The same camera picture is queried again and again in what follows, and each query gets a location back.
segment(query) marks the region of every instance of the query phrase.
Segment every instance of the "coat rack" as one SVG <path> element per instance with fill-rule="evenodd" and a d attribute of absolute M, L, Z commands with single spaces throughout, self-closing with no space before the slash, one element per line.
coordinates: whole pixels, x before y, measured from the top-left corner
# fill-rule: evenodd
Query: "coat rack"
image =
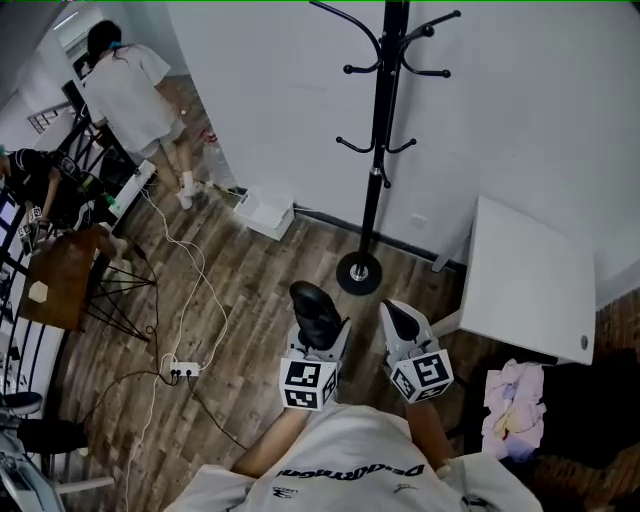
<path fill-rule="evenodd" d="M 399 148 L 392 149 L 389 147 L 393 114 L 396 106 L 396 95 L 398 93 L 400 67 L 403 66 L 415 75 L 449 78 L 451 73 L 447 69 L 443 69 L 442 71 L 419 71 L 414 69 L 407 63 L 405 52 L 409 45 L 416 39 L 432 37 L 435 33 L 433 27 L 439 23 L 459 17 L 460 11 L 453 11 L 451 14 L 424 23 L 413 32 L 407 34 L 409 2 L 406 0 L 387 0 L 384 9 L 382 37 L 376 40 L 373 33 L 354 17 L 320 2 L 313 1 L 310 3 L 340 16 L 360 28 L 373 44 L 377 56 L 376 62 L 369 67 L 361 68 L 347 64 L 343 68 L 347 74 L 378 72 L 373 107 L 371 144 L 368 148 L 363 149 L 354 146 L 342 137 L 336 137 L 336 142 L 344 144 L 349 149 L 358 153 L 369 153 L 373 151 L 373 165 L 369 171 L 367 198 L 365 200 L 362 230 L 360 232 L 360 247 L 357 252 L 352 252 L 344 256 L 340 260 L 340 263 L 338 263 L 336 270 L 338 283 L 347 293 L 352 295 L 367 295 L 378 288 L 382 281 L 382 268 L 378 260 L 369 253 L 369 243 L 371 242 L 371 235 L 373 234 L 373 225 L 376 219 L 381 185 L 384 184 L 384 188 L 391 188 L 391 182 L 387 179 L 384 170 L 384 154 L 385 152 L 392 154 L 400 153 L 410 146 L 415 145 L 417 142 L 416 139 L 411 139 Z"/>

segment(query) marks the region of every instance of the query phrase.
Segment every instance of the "black stand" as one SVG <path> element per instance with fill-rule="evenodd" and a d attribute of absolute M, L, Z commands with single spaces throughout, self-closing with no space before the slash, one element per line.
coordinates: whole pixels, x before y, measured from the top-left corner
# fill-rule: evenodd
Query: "black stand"
<path fill-rule="evenodd" d="M 409 2 L 406 0 L 387 0 L 385 2 L 382 37 L 377 41 L 371 31 L 352 16 L 320 2 L 310 3 L 340 16 L 359 27 L 370 39 L 378 57 L 378 60 L 368 68 L 359 68 L 349 64 L 343 68 L 347 74 L 372 73 L 376 70 L 378 72 L 370 146 L 362 149 L 350 144 L 342 137 L 336 138 L 338 143 L 344 144 L 358 153 L 369 153 L 373 151 L 373 165 L 369 171 L 369 184 L 367 186 L 367 198 L 364 207 L 364 217 L 362 219 L 360 246 L 358 252 L 352 252 L 344 256 L 342 260 L 340 260 L 336 270 L 338 283 L 347 293 L 352 295 L 367 295 L 378 288 L 382 281 L 382 268 L 378 260 L 369 253 L 369 243 L 371 242 L 371 235 L 373 234 L 373 225 L 376 219 L 381 186 L 384 184 L 384 188 L 391 188 L 391 182 L 387 179 L 384 170 L 384 154 L 385 151 L 394 154 L 400 153 L 408 147 L 415 145 L 417 142 L 416 139 L 411 139 L 397 149 L 391 149 L 389 147 L 393 114 L 396 106 L 396 95 L 398 92 L 398 80 L 400 78 L 400 66 L 404 66 L 408 71 L 416 75 L 449 78 L 451 73 L 446 69 L 442 71 L 419 71 L 412 68 L 407 64 L 404 54 L 413 41 L 420 37 L 433 36 L 435 32 L 433 27 L 435 25 L 451 18 L 459 17 L 460 11 L 453 11 L 451 14 L 424 23 L 409 35 L 406 35 L 407 22 L 409 20 Z"/>
<path fill-rule="evenodd" d="M 129 336 L 133 336 L 134 338 L 138 338 L 139 340 L 142 340 L 142 341 L 149 341 L 149 338 L 138 330 L 138 328 L 133 324 L 131 320 L 129 320 L 129 317 L 127 317 L 124 311 L 122 311 L 122 309 L 116 304 L 116 302 L 111 298 L 111 296 L 118 293 L 124 293 L 129 290 L 134 290 L 136 288 L 142 288 L 144 286 L 157 286 L 156 282 L 151 281 L 149 279 L 145 279 L 144 277 L 137 276 L 135 274 L 129 274 L 124 270 L 115 269 L 114 267 L 111 267 L 111 266 L 109 266 L 109 268 L 116 270 L 120 274 L 126 274 L 127 276 L 130 276 L 130 279 L 101 280 L 98 283 L 98 288 L 100 289 L 100 293 L 97 293 L 91 297 L 91 299 L 87 304 L 85 312 L 89 316 L 92 316 L 93 318 L 96 318 L 97 320 L 100 320 L 101 322 L 104 322 L 105 324 L 110 325 L 115 329 L 118 329 L 120 332 L 128 334 Z M 120 285 L 121 283 L 124 283 L 127 286 L 124 288 L 121 288 L 120 286 L 118 286 L 117 289 L 115 290 L 107 291 L 107 289 L 104 287 L 105 283 L 116 283 L 118 285 Z M 108 313 L 107 311 L 105 311 L 104 309 L 102 309 L 100 306 L 96 304 L 96 299 L 101 297 L 106 297 L 107 300 L 113 306 L 113 311 L 111 313 Z M 120 320 L 116 318 L 115 313 L 119 313 Z"/>

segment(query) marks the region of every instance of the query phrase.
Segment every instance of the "wooden floor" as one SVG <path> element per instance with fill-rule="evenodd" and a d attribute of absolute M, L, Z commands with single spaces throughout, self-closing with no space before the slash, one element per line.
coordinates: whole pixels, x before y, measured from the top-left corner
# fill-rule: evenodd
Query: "wooden floor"
<path fill-rule="evenodd" d="M 197 103 L 190 80 L 179 82 Z M 192 140 L 206 126 L 199 104 L 191 109 Z M 298 279 L 322 287 L 338 311 L 353 320 L 346 354 L 340 401 L 369 404 L 401 414 L 402 402 L 383 370 L 384 343 L 378 320 L 383 298 L 395 298 L 422 311 L 431 321 L 457 309 L 463 276 L 450 270 L 430 272 L 428 261 L 384 245 L 375 254 L 385 271 L 381 287 L 371 296 L 352 297 L 335 280 L 340 257 L 357 248 L 357 236 L 343 229 L 297 217 L 282 241 L 275 242 L 240 226 L 232 216 L 229 196 L 210 192 L 183 212 L 174 197 L 152 187 L 153 199 L 165 212 L 176 239 L 198 244 L 206 258 L 206 275 L 229 316 L 227 334 L 213 364 L 198 377 L 196 389 L 218 422 L 243 444 L 251 443 L 280 412 L 277 392 L 279 360 L 285 336 L 294 323 L 289 285 Z M 160 354 L 178 340 L 182 307 L 197 273 L 185 251 L 169 244 L 162 220 L 140 201 L 124 226 L 125 233 L 145 251 L 158 277 Z M 134 270 L 148 277 L 144 261 Z M 153 289 L 134 290 L 119 304 L 136 325 L 155 324 Z M 640 348 L 640 300 L 637 292 L 598 315 L 596 350 L 624 346 Z M 206 285 L 198 287 L 183 325 L 178 349 L 181 360 L 202 362 L 223 327 L 223 317 Z M 114 378 L 136 370 L 152 370 L 153 343 L 144 343 L 88 318 L 85 333 L 71 335 L 62 355 L 56 390 L 59 416 L 80 420 Z M 497 344 L 464 332 L 445 337 L 454 370 L 467 378 L 476 363 Z M 127 461 L 148 419 L 153 376 L 132 377 L 115 386 L 87 422 L 91 454 L 72 454 L 62 461 L 61 480 L 113 475 L 116 486 L 67 497 L 70 511 L 125 510 Z M 434 400 L 446 428 L 457 424 L 464 392 L 454 384 Z M 241 449 L 221 435 L 190 397 L 186 383 L 169 388 L 161 383 L 142 449 L 131 465 L 129 510 L 162 510 L 182 491 L 205 463 L 230 465 Z M 594 471 L 570 461 L 542 459 L 531 486 L 556 489 L 591 510 L 613 496 L 640 485 L 640 447 L 622 452 L 606 471 Z"/>

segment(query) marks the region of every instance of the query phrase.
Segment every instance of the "white table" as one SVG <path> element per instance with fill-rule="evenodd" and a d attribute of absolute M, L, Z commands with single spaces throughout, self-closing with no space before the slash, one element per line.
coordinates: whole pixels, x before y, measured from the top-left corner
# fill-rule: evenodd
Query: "white table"
<path fill-rule="evenodd" d="M 591 364 L 595 276 L 589 251 L 540 222 L 479 197 L 473 217 L 435 261 L 444 264 L 471 236 L 460 309 L 433 325 Z"/>

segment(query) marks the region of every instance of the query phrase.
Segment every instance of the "pink cloth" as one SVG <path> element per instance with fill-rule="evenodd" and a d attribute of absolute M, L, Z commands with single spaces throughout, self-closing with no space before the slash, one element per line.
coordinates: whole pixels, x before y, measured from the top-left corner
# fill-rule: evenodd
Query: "pink cloth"
<path fill-rule="evenodd" d="M 508 361 L 502 370 L 487 373 L 484 405 L 489 416 L 482 423 L 482 451 L 498 460 L 528 459 L 544 433 L 542 398 L 544 372 L 536 363 Z"/>

